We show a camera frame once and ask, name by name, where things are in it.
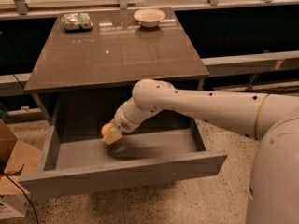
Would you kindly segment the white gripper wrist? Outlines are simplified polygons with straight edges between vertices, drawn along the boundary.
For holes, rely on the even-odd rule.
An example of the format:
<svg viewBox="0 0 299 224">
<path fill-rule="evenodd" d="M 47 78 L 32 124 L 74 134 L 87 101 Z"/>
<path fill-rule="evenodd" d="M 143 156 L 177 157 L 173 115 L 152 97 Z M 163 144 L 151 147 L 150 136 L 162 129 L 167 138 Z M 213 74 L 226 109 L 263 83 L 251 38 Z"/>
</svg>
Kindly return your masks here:
<svg viewBox="0 0 299 224">
<path fill-rule="evenodd" d="M 120 106 L 112 119 L 112 123 L 116 127 L 110 127 L 103 137 L 103 141 L 111 145 L 122 138 L 122 133 L 131 133 L 139 127 L 138 123 L 130 121 L 124 113 L 124 106 Z"/>
</svg>

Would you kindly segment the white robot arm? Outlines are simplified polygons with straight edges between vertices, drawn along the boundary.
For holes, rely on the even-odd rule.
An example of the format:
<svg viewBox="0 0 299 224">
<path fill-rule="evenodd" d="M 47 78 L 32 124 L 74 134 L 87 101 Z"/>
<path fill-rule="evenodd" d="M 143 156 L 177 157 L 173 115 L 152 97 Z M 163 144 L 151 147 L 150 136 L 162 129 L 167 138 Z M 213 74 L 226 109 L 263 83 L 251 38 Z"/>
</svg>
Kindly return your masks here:
<svg viewBox="0 0 299 224">
<path fill-rule="evenodd" d="M 112 144 L 164 110 L 258 140 L 246 224 L 299 224 L 299 98 L 265 93 L 178 90 L 143 79 L 103 126 Z"/>
</svg>

